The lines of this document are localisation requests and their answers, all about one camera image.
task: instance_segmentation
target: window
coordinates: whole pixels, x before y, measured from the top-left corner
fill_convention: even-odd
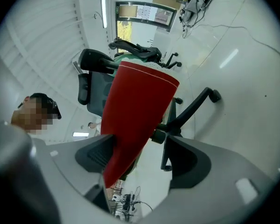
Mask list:
[[[165,28],[167,31],[170,31],[176,16],[176,9],[147,2],[116,2],[115,13],[118,33],[117,36],[122,38],[119,35],[121,32],[119,31],[119,28],[121,30],[129,29],[128,27],[131,22],[146,23]]]
[[[130,21],[117,21],[117,37],[122,40],[131,42],[132,37],[132,22]],[[118,52],[125,52],[125,50],[118,49]]]

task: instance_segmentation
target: chair armrest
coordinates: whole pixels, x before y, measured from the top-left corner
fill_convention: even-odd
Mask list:
[[[90,102],[91,90],[91,72],[90,74],[80,74],[79,78],[79,93],[78,102],[82,105],[87,105]]]

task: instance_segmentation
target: chair caster wheel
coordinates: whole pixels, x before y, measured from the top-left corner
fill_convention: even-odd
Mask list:
[[[171,172],[172,171],[172,166],[166,165],[164,172]]]
[[[209,98],[213,103],[216,103],[222,99],[219,91],[217,91],[217,90],[213,90],[213,92],[211,94],[209,94]]]
[[[175,102],[181,105],[183,103],[183,100],[181,98],[175,98]]]

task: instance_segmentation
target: red cushion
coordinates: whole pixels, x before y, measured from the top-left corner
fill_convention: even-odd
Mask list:
[[[101,134],[114,134],[113,156],[104,171],[112,186],[139,155],[172,100],[179,82],[143,65],[121,62],[104,107]]]

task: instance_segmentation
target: ceiling light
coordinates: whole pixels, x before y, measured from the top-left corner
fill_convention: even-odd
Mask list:
[[[225,61],[222,62],[220,65],[220,68],[222,69],[227,63],[238,53],[238,49],[235,49],[227,58]]]
[[[101,0],[101,8],[103,16],[103,28],[107,28],[106,0]]]
[[[89,133],[78,133],[74,132],[73,137],[88,137]]]

